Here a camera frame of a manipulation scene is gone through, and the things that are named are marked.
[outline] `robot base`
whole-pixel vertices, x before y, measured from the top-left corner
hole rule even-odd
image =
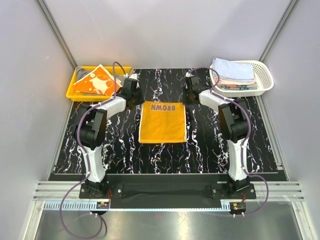
[[[228,183],[214,183],[211,184],[211,192],[212,198],[214,200],[221,200],[221,199],[235,199],[235,200],[242,200],[244,199],[257,199],[255,186],[250,183],[249,186],[243,188],[238,191],[234,191],[230,193],[228,190]]]
[[[86,180],[81,184],[79,193],[80,199],[108,199],[108,190],[111,190],[112,199],[121,199],[123,194],[122,183],[109,184],[107,181],[107,175],[101,182],[92,182]]]

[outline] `gray wall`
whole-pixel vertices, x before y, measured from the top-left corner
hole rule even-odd
[[[320,237],[320,1],[301,0],[266,65],[274,87],[264,94],[291,180],[301,184]]]
[[[34,0],[0,5],[0,233],[22,239],[63,124],[72,69]]]
[[[46,0],[79,65],[258,60],[290,0]]]

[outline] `blue towel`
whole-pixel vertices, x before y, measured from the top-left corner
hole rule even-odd
[[[251,83],[255,78],[253,66],[247,63],[214,58],[212,68],[218,72],[220,78],[229,81]]]

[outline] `stack of folded towels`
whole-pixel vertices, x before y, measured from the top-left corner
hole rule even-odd
[[[218,86],[223,90],[258,89],[254,68],[251,64],[215,58],[213,59],[212,68],[218,72],[220,76]],[[213,80],[215,83],[218,81],[218,76],[215,72],[213,72]]]

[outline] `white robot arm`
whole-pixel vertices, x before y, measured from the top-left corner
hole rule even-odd
[[[208,86],[201,86],[197,76],[186,76],[183,88],[183,103],[185,105],[201,104],[218,113],[222,136],[227,140],[229,149],[229,177],[227,188],[230,193],[239,191],[249,186],[250,181],[245,173],[247,170],[247,144],[248,122],[246,116],[235,105],[226,101],[227,98],[211,94]],[[245,111],[246,103],[243,99],[230,99],[237,102]],[[243,151],[243,166],[241,161],[241,148]]]
[[[105,140],[107,119],[113,115],[132,109],[135,105],[144,102],[142,91],[139,86],[138,75],[132,74],[126,78],[123,87],[117,92],[116,97],[106,104],[98,103],[98,107],[92,110],[84,119],[80,128],[80,140],[89,156],[90,176],[85,181],[88,188],[96,192],[106,192],[103,184],[106,171],[102,164],[102,143]],[[74,138],[77,136],[78,125],[83,114],[93,106],[82,104],[79,107],[75,124],[72,127]],[[86,174],[88,174],[88,162],[84,159]]]

